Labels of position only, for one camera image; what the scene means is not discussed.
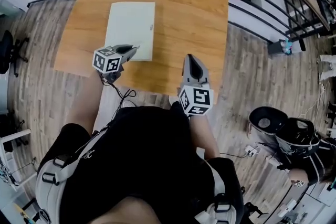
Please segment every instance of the wooden floor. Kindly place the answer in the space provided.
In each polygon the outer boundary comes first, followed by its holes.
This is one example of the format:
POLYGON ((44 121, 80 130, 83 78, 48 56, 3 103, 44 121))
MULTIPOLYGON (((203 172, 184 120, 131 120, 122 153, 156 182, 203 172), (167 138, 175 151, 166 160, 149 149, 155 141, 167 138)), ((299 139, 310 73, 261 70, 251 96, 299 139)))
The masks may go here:
MULTIPOLYGON (((25 127, 32 132, 29 146, 16 149, 19 165, 28 163, 33 156, 38 161, 42 159, 83 83, 81 77, 52 69, 74 1, 40 2, 33 4, 26 14, 0 19, 0 36, 9 29, 15 38, 30 37, 22 53, 29 63, 20 62, 18 78, 11 70, 8 91, 8 109, 15 110, 18 119, 25 120, 25 127)), ((332 98, 331 85, 328 81, 318 84, 318 74, 327 65, 317 64, 316 58, 330 53, 331 41, 313 37, 305 42, 306 52, 269 59, 262 40, 229 25, 223 85, 218 104, 209 116, 221 152, 243 156, 247 144, 254 146, 246 135, 248 115, 261 105, 310 119, 319 131, 326 132, 324 121, 326 106, 332 98)), ((116 94, 105 89, 103 100, 112 113, 118 103, 116 94)), ((169 106, 167 96, 155 93, 138 92, 133 101, 139 105, 169 106)), ((253 158, 230 158, 235 162, 241 185, 246 188, 245 202, 251 201, 264 212, 272 212, 290 183, 286 174, 265 163, 265 156, 266 153, 260 152, 253 158)))

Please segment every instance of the harness buckle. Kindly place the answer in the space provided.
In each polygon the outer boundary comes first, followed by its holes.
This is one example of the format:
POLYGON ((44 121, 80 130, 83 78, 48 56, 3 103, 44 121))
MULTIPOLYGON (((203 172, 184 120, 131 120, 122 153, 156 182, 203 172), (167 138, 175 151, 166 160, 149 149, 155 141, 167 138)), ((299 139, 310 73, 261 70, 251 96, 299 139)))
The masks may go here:
POLYGON ((52 173, 43 173, 42 181, 45 183, 55 184, 56 186, 59 185, 59 182, 56 182, 55 174, 52 173))
POLYGON ((56 158, 54 158, 52 164, 54 164, 55 166, 57 166, 59 168, 64 168, 65 167, 65 163, 68 160, 68 158, 69 158, 68 155, 57 156, 56 158))
POLYGON ((228 212, 231 209, 231 202, 225 195, 225 193, 219 193, 215 197, 215 212, 228 212))

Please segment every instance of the shoulder strap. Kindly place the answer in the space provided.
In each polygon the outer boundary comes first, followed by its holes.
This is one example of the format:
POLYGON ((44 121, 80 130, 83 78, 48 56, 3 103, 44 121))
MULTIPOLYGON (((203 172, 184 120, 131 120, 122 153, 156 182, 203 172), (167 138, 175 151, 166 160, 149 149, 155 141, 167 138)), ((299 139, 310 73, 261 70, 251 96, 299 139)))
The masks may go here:
POLYGON ((49 223, 59 224, 59 209, 66 180, 73 175, 80 159, 105 134, 106 129, 94 136, 85 146, 78 158, 64 167, 65 161, 59 158, 46 162, 36 180, 36 200, 40 208, 48 214, 49 223))
POLYGON ((214 195, 215 202, 208 208, 195 216, 200 224, 235 224, 237 212, 230 200, 225 195, 225 184, 219 173, 206 160, 206 164, 210 167, 214 177, 214 195))

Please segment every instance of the black shirt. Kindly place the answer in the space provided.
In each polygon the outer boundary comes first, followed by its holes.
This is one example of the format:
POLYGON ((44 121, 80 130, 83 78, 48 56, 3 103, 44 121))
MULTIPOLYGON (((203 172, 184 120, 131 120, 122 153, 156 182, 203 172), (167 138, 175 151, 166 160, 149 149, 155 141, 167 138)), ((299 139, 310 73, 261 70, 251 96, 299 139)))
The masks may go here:
POLYGON ((321 138, 319 148, 313 154, 305 158, 295 158, 283 154, 283 162, 289 167, 303 169, 308 176, 309 186, 316 184, 333 165, 336 150, 336 141, 332 138, 321 138))
MULTIPOLYGON (((41 165, 59 155, 73 156, 90 139, 76 124, 65 125, 41 165)), ((233 162, 208 161, 221 175, 240 223, 243 198, 233 162)), ((121 109, 106 134, 81 159, 67 180, 60 224, 88 223, 127 196, 145 200, 161 223, 198 223, 194 216, 213 203, 210 168, 195 153, 187 117, 155 107, 121 109)))

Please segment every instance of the white notebook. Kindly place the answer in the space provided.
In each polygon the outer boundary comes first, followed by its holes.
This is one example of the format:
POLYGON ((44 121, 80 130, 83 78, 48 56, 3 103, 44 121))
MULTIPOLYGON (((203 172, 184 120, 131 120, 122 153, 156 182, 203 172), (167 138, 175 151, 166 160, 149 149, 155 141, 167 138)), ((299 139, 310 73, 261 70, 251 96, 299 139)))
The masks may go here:
POLYGON ((105 47, 140 46, 131 61, 152 61, 155 2, 117 2, 111 5, 105 47))

